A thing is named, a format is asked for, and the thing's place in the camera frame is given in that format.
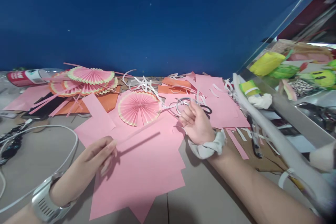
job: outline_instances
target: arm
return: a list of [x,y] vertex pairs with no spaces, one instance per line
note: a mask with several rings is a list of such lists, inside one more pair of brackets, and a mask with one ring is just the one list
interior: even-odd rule
[[[117,156],[116,145],[117,142],[113,141],[112,137],[106,136],[86,148],[50,189],[52,202],[59,207],[65,206],[84,192],[96,172],[104,176],[108,172],[112,158]],[[36,217],[31,203],[5,222],[5,224],[19,223],[42,223]]]
[[[181,114],[180,121],[190,139],[197,145],[215,139],[210,121],[195,102]],[[243,162],[227,146],[221,155],[208,158],[226,183],[233,189],[258,224],[311,223],[319,219],[272,181]]]

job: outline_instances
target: blue wall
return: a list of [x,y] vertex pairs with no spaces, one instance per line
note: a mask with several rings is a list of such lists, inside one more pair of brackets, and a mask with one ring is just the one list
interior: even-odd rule
[[230,77],[296,1],[0,0],[0,69],[65,61]]

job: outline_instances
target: white scrunchie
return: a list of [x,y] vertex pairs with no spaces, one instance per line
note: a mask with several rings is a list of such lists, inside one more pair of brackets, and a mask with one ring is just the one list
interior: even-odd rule
[[223,132],[216,132],[216,137],[213,142],[206,142],[202,145],[196,145],[188,139],[188,144],[191,151],[199,159],[207,159],[211,157],[215,152],[219,155],[222,154],[222,148],[225,144],[226,136]]

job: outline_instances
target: black scissors handle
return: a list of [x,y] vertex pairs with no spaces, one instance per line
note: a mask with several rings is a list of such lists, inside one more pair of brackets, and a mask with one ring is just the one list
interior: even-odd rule
[[200,106],[201,108],[205,108],[203,109],[203,111],[206,114],[207,118],[210,119],[210,115],[212,114],[212,109],[205,105],[200,105]]

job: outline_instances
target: finger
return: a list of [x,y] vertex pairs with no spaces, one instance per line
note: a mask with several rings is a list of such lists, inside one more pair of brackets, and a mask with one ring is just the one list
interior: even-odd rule
[[184,111],[181,113],[180,117],[183,117],[189,124],[194,125],[194,120],[190,118]]
[[189,107],[190,107],[191,111],[193,112],[193,114],[195,114],[196,116],[201,116],[202,113],[204,113],[201,106],[199,106],[194,100],[191,100],[189,102]]
[[103,167],[102,169],[100,170],[100,175],[101,176],[104,176],[107,171],[109,170],[109,167],[110,167],[110,164],[111,164],[111,161],[112,161],[112,157],[113,156],[109,156],[103,163]]
[[189,106],[186,106],[186,108],[183,110],[189,116],[193,121],[195,120],[196,115],[191,111]]
[[105,146],[113,141],[111,136],[104,136],[100,138],[93,144],[91,144],[86,150],[83,152],[83,156],[85,161],[91,160],[94,156],[96,156]]
[[179,117],[178,120],[182,123],[183,127],[187,126],[188,122],[183,117]]
[[101,166],[101,164],[113,153],[117,146],[117,141],[113,140],[111,143],[106,145],[96,156],[90,161],[93,163],[96,169]]
[[113,154],[115,157],[117,157],[117,155],[118,155],[118,150],[117,150],[117,148],[115,148],[115,149],[113,150],[112,154]]

